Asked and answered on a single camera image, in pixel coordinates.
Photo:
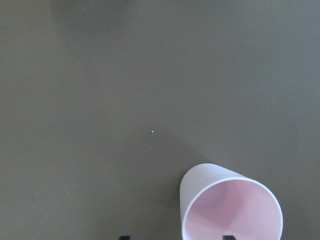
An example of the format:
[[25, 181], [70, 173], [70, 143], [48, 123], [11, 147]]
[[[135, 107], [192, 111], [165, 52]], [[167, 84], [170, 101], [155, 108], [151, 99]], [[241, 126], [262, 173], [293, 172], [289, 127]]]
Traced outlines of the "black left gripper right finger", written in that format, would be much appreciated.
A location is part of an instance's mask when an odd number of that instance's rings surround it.
[[223, 235], [222, 240], [235, 240], [233, 235]]

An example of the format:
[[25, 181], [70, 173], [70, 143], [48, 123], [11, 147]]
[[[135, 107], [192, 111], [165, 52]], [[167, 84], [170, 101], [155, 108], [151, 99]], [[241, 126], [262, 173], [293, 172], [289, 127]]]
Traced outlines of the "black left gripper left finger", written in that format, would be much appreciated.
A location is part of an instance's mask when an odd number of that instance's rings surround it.
[[119, 237], [119, 240], [131, 240], [131, 236], [130, 235], [123, 235]]

